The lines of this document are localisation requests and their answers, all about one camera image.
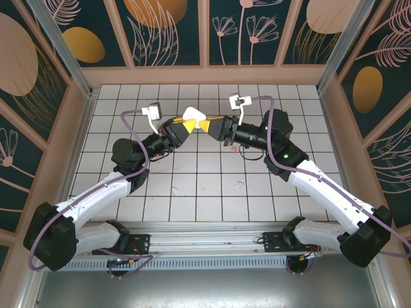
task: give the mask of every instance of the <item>metal base plate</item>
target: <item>metal base plate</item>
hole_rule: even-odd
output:
[[[293,248],[289,247],[283,240],[282,232],[264,232],[263,244],[265,252],[306,252],[311,250],[312,246],[315,246],[299,244]]]
[[[121,255],[148,255],[150,249],[150,235],[149,234],[130,234],[128,238],[127,247],[122,251],[118,251],[112,248],[107,248],[108,251],[119,253]],[[106,255],[106,253],[99,250],[93,250],[93,255]]]

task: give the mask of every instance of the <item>leaf illustration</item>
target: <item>leaf illustration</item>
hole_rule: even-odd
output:
[[[50,14],[56,24],[68,26],[81,10],[79,0],[46,0]]]
[[[400,67],[411,55],[411,32],[386,35],[372,53],[375,53],[379,66]]]
[[[411,31],[411,0],[397,0],[389,19],[391,29],[397,34]]]
[[[156,10],[148,0],[140,3],[130,0],[134,16],[140,22],[135,23],[128,18],[134,32],[132,54],[136,65],[170,65],[171,61],[174,65],[179,54],[179,37],[173,17],[163,10],[158,1]]]
[[[411,190],[411,121],[397,133],[374,141],[369,155],[385,193]]]
[[[147,63],[146,42],[144,41],[140,27],[137,26],[129,17],[127,17],[127,19],[130,22],[134,32],[134,48],[132,53],[133,59],[137,62],[137,65],[144,66]]]

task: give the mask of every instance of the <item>metal frame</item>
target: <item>metal frame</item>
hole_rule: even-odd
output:
[[[335,44],[335,47],[331,52],[326,66],[321,74],[318,82],[318,93],[320,96],[327,89],[331,79],[334,77],[334,74],[338,69],[338,66],[341,64],[345,54],[349,51],[351,44],[360,32],[363,22],[372,10],[374,2],[375,0],[359,1],[356,5],[354,13],[347,21],[347,26],[338,38],[338,41]]]
[[[85,132],[91,120],[92,110],[95,105],[95,95],[90,97],[83,112],[82,122],[78,130],[78,138],[73,146],[73,153],[67,168],[67,176],[60,192],[60,200],[67,196],[67,190],[71,185],[74,169],[84,142]],[[258,260],[263,257],[272,257],[282,260],[285,255],[298,253],[270,253],[264,252],[261,244],[256,239],[263,232],[280,231],[284,223],[172,223],[172,222],[133,222],[124,223],[130,229],[131,234],[150,234],[152,236],[150,253],[159,260],[200,260],[201,257],[226,258],[236,260],[244,257],[245,260]],[[333,250],[324,251],[325,254],[337,253]],[[106,256],[95,256],[85,253],[81,257],[73,259],[73,262],[92,262],[97,259],[107,260]],[[369,266],[370,276],[373,281],[381,307],[397,308],[399,300],[395,289],[381,258],[377,257]],[[28,272],[24,280],[24,287],[16,307],[33,307],[35,299],[41,287],[44,272]]]
[[[45,1],[27,0],[27,4],[30,6],[35,18],[39,21],[51,43],[53,43],[53,46],[65,63],[71,76],[78,84],[80,90],[83,92],[84,96],[89,97],[91,95],[89,82],[83,74],[80,64],[71,52],[70,47],[67,45],[62,32],[54,22]]]

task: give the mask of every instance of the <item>decorative wallpaper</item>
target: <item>decorative wallpaper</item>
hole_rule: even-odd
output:
[[[197,0],[116,0],[135,66],[200,65]]]
[[[358,0],[303,0],[284,64],[325,64]]]
[[[273,64],[290,0],[210,0],[210,65]]]
[[[103,0],[44,2],[81,67],[125,66]]]
[[[15,232],[43,155],[0,115],[0,228]]]
[[[376,10],[380,6],[382,0],[375,0],[374,5],[372,6],[370,14],[368,14],[367,18],[365,18],[365,22],[362,24],[361,29],[359,30],[356,38],[354,39],[353,43],[351,44],[349,50],[345,54],[345,57],[342,59],[340,65],[337,68],[337,74],[340,74],[341,70],[344,68],[345,63],[347,63],[348,58],[351,56],[351,51],[354,49],[354,47],[357,45],[358,41],[360,40],[361,36],[363,35],[365,29],[367,29],[368,24],[370,23],[370,20],[374,16]]]
[[[8,253],[8,247],[0,245],[0,273],[1,273],[1,269],[3,268],[3,264],[6,260],[7,253]]]
[[[411,2],[392,1],[342,81],[363,137],[411,91]]]
[[[368,147],[398,228],[411,224],[411,109]]]
[[[67,84],[10,1],[0,29],[0,99],[48,140]]]

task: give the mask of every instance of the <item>tiled surface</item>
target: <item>tiled surface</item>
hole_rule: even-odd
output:
[[[163,119],[181,115],[189,106],[207,115],[233,115],[228,97],[241,95],[275,98],[276,108],[288,112],[291,140],[341,183],[320,101],[310,85],[104,85],[96,104],[71,196],[86,190],[112,171],[112,145],[131,134],[120,113],[159,101]],[[259,125],[270,101],[245,107],[244,122]],[[152,133],[142,116],[128,122],[144,139]],[[245,150],[248,158],[261,151]],[[144,185],[98,213],[104,221],[289,221],[296,216],[335,220],[305,192],[271,175],[263,159],[244,160],[238,151],[223,147],[210,136],[193,132],[169,157],[150,164]]]

